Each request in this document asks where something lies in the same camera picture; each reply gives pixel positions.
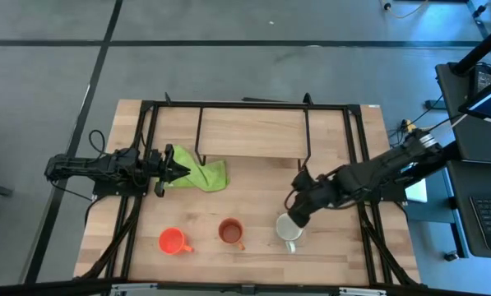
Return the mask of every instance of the wooden plank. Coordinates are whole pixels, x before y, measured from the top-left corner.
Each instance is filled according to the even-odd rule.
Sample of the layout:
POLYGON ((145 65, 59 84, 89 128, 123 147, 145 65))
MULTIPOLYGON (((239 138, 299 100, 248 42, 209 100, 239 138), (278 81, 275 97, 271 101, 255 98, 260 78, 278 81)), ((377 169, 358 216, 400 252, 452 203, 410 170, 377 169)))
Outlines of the wooden plank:
POLYGON ((203 155, 307 157, 302 110, 206 108, 200 134, 203 155))
MULTIPOLYGON (((133 138, 133 132, 126 132, 124 140, 118 134, 127 131, 127 126, 134 125, 135 128, 137 116, 133 115, 136 116, 134 122, 133 118, 129 118, 128 107, 123 107, 130 104, 123 100, 119 103, 109 147, 111 141, 129 144, 133 138)), ((374 156, 387 149, 382 113, 380 109, 365 106, 362 110, 369 151, 374 156)), ((160 108, 154 147, 163 149, 165 144, 172 143, 193 151, 198 113, 197 108, 160 108)), ((312 157, 308 167, 313 176, 349 163, 340 111, 312 110, 309 112, 309 124, 312 157)), ((153 193, 144 198, 130 280, 368 284, 355 208, 336 210, 334 213, 320 210, 313 214, 297 241, 296 254, 289 255, 284 242, 277 238, 274 226, 277 216, 285 212, 283 200, 296 174, 296 161, 257 157, 209 157, 207 161, 217 159, 226 160, 230 184, 225 190, 205 193, 196 188, 170 188, 164 198, 157 198, 153 193), (217 227, 226 217, 237 218, 243 223, 245 251, 241 252, 219 240, 217 227), (157 241, 160 233, 172 226, 185 232, 189 244, 195 248, 194 253, 168 256, 159 250, 157 241)), ((91 267, 108 244, 107 238, 111 238, 117 215, 116 202, 118 205, 118 197, 109 197, 92 209, 75 275, 91 267)), ((402 212, 393 205, 382 204, 381 213, 391 252, 404 264, 406 271, 418 279, 415 256, 402 212)), ((376 250, 373 254, 376 264, 380 266, 376 250)), ((119 256, 115 274, 120 270, 120 259, 119 256)))

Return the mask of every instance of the brown mug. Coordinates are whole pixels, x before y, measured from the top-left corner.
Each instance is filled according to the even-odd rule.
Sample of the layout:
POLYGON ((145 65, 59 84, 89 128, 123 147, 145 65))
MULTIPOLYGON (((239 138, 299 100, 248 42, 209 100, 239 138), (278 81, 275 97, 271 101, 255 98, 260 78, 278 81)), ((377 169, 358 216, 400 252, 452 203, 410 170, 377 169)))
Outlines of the brown mug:
POLYGON ((218 234, 225 243, 236 243, 240 250, 245 250, 245 246, 241 242, 243 226, 235 218, 227 218, 221 221, 218 234))

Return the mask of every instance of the green cloth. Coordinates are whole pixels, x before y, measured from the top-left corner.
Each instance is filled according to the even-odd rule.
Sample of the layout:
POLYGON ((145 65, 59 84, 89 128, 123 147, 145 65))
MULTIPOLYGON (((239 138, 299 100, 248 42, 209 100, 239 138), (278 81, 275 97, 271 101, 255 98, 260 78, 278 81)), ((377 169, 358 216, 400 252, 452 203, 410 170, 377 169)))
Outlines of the green cloth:
POLYGON ((204 192, 215 192, 227 187, 229 179, 225 170, 225 161, 218 160, 204 166, 199 165, 190 153, 180 145, 174 145, 176 163, 190 169, 190 174, 166 183, 165 187, 198 187, 204 192))

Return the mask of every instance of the white mug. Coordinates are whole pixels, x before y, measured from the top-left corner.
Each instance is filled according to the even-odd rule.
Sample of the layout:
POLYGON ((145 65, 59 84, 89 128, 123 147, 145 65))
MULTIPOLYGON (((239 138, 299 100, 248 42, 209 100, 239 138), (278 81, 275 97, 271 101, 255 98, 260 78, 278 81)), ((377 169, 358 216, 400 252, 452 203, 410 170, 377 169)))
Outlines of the white mug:
POLYGON ((302 235, 303 229, 298 227, 287 213, 284 213, 276 220, 276 233, 281 239, 285 240, 287 251, 294 254, 296 252, 296 244, 294 241, 302 235))

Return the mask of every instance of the orange mug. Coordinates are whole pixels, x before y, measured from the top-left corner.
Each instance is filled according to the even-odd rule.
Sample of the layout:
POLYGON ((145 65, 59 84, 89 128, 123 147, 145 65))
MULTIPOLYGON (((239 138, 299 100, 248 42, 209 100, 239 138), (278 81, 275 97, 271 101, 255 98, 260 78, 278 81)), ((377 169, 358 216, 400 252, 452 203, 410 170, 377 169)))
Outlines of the orange mug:
POLYGON ((193 252, 194 249, 187 245, 186 240, 183 231, 175 227, 165 229, 160 235, 160 249, 169 255, 175 255, 181 251, 193 252))
POLYGON ((237 243, 240 250, 245 250, 245 246, 241 242, 243 226, 235 218, 227 218, 221 221, 218 234, 225 243, 237 243))

